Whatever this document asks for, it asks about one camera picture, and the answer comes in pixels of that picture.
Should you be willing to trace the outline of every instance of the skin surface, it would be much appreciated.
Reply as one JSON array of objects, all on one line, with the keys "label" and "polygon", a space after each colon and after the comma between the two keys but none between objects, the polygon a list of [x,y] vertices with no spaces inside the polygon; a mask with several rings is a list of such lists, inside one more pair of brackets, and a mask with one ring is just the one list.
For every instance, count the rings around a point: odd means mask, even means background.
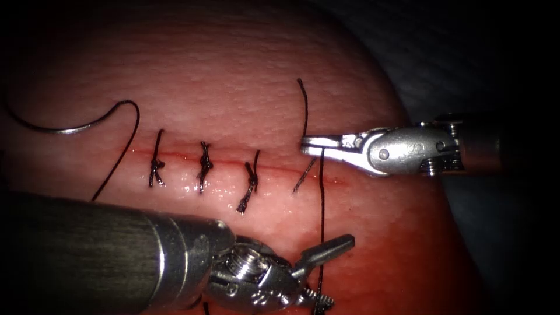
[{"label": "skin surface", "polygon": [[[138,133],[98,201],[219,218],[294,262],[320,241],[319,164],[296,194],[310,157],[299,153],[304,102],[308,134],[408,124],[390,82],[339,25],[302,5],[219,3],[112,7],[51,33],[18,65],[8,100],[44,127],[79,125],[117,101],[138,103]],[[5,112],[2,174],[10,189],[90,200],[134,127],[124,106],[75,135],[23,128]],[[158,131],[165,187],[148,187]],[[214,165],[198,193],[200,141]],[[258,193],[245,215],[245,162],[261,150]],[[370,178],[325,161],[325,239],[351,233],[356,247],[329,262],[329,314],[475,312],[480,281],[437,180]],[[317,271],[309,279],[317,287]],[[212,304],[211,314],[229,314]],[[202,306],[188,314],[202,314]],[[292,307],[278,314],[309,314]]]}]

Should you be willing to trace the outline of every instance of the dark background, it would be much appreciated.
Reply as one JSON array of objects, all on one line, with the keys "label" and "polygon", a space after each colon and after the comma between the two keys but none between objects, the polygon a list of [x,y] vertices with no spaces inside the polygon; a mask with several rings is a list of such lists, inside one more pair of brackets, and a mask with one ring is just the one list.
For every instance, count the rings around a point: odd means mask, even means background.
[{"label": "dark background", "polygon": [[[520,128],[533,131],[539,107],[537,41],[527,3],[499,1],[310,0],[334,15],[379,60],[411,121],[449,112],[499,109],[521,114]],[[67,19],[87,18],[95,3],[13,3],[2,10],[2,83],[12,61],[25,60],[41,44],[41,33]],[[78,8],[70,13],[67,7]],[[548,219],[534,194],[527,161],[525,177],[443,178],[451,210],[483,276],[487,313],[541,312],[554,285],[547,269],[553,247],[544,247]]]}]

